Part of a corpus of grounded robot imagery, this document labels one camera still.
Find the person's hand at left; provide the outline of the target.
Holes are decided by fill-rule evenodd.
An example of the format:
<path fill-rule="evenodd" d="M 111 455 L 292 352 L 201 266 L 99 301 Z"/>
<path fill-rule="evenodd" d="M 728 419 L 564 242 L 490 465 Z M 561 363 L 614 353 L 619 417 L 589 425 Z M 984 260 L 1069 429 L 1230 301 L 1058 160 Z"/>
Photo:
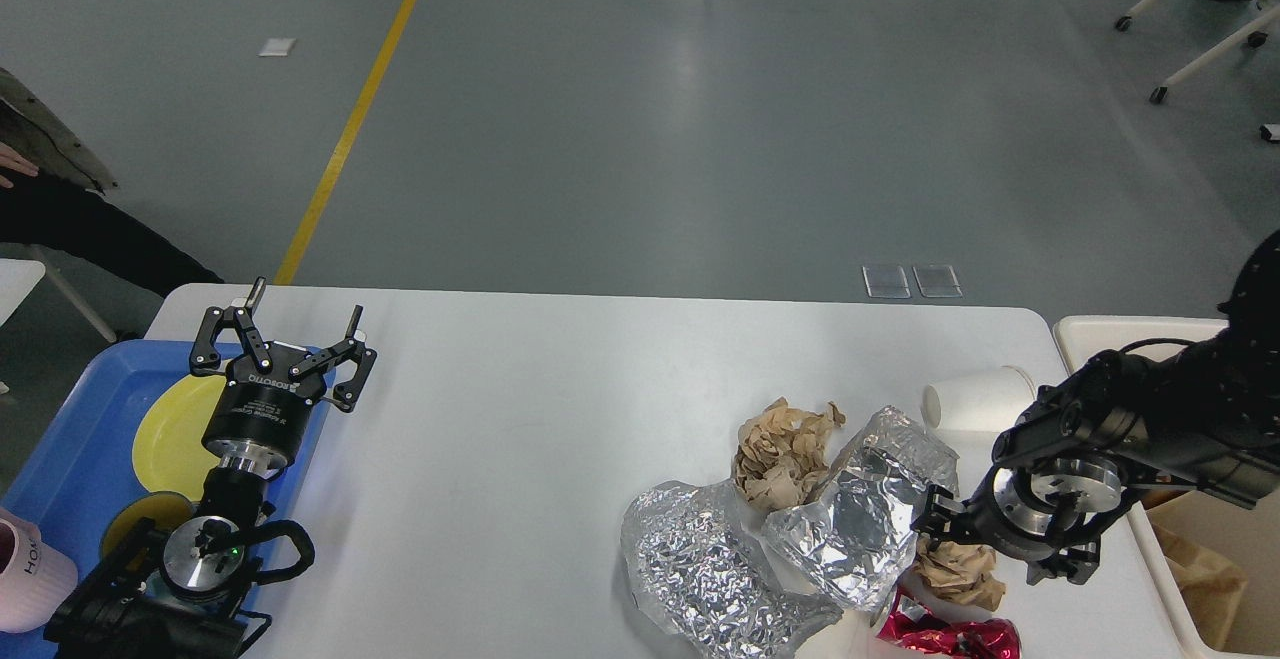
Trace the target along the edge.
<path fill-rule="evenodd" d="M 40 168 L 36 163 L 29 161 L 23 154 L 19 154 L 17 148 L 10 147 L 10 145 L 1 141 L 0 145 L 0 164 L 1 164 L 1 189 L 13 189 L 14 180 L 10 175 L 19 177 L 40 177 Z"/>

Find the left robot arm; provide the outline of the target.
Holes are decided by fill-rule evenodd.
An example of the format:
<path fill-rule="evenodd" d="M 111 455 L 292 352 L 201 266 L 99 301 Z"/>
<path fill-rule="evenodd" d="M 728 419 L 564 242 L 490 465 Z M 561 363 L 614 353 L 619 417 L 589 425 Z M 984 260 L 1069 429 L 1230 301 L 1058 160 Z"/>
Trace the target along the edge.
<path fill-rule="evenodd" d="M 257 279 L 242 303 L 206 308 L 189 351 L 189 375 L 221 383 L 200 439 L 215 464 L 192 516 L 170 530 L 131 523 L 46 623 L 59 658 L 241 658 L 273 624 L 246 598 L 315 563 L 307 531 L 268 495 L 297 462 L 314 409 L 352 412 L 378 354 L 361 305 L 324 349 L 265 339 L 255 314 L 266 287 Z"/>

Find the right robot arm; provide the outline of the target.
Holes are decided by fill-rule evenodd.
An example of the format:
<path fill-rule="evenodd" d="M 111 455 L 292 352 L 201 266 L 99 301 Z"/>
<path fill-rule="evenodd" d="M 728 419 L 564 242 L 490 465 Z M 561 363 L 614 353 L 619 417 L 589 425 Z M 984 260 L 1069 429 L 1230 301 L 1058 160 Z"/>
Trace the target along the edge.
<path fill-rule="evenodd" d="M 1249 255 L 1219 308 L 1228 325 L 1093 354 L 995 440 L 992 466 L 959 502 L 933 482 L 913 528 L 932 546 L 986 545 L 1025 562 L 1028 584 L 1085 584 L 1103 534 L 1157 489 L 1253 509 L 1277 489 L 1279 239 Z"/>

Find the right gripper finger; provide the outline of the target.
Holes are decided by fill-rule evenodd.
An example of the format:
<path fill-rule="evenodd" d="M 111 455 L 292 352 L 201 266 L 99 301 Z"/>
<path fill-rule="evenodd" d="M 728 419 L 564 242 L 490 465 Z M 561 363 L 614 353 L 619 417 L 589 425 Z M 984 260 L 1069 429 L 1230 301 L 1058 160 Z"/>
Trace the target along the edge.
<path fill-rule="evenodd" d="M 1066 580 L 1069 584 L 1084 585 L 1101 564 L 1101 540 L 1073 544 L 1065 548 L 1042 541 L 1043 557 L 1027 560 L 1025 584 L 1036 586 L 1047 580 Z"/>
<path fill-rule="evenodd" d="M 911 530 L 931 543 L 977 544 L 968 503 L 957 500 L 952 491 L 938 482 L 931 482 L 925 490 L 924 503 L 913 520 Z"/>

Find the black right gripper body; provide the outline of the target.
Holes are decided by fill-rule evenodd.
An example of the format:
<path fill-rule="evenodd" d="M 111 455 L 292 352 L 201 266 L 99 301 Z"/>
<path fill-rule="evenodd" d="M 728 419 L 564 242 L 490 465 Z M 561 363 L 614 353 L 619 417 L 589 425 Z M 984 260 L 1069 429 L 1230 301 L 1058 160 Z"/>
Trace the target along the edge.
<path fill-rule="evenodd" d="M 1115 464 L 995 467 L 966 516 L 979 543 L 1028 566 L 1098 566 L 1102 534 L 1130 507 Z"/>

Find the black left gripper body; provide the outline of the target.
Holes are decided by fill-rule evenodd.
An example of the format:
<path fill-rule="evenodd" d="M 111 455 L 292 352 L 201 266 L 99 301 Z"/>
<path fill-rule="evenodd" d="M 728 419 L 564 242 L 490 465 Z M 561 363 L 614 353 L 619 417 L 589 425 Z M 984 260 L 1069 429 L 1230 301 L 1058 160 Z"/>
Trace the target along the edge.
<path fill-rule="evenodd" d="M 298 459 L 310 418 L 326 393 L 325 372 L 282 377 L 260 372 L 248 357 L 229 360 L 202 448 L 233 468 L 276 480 Z"/>

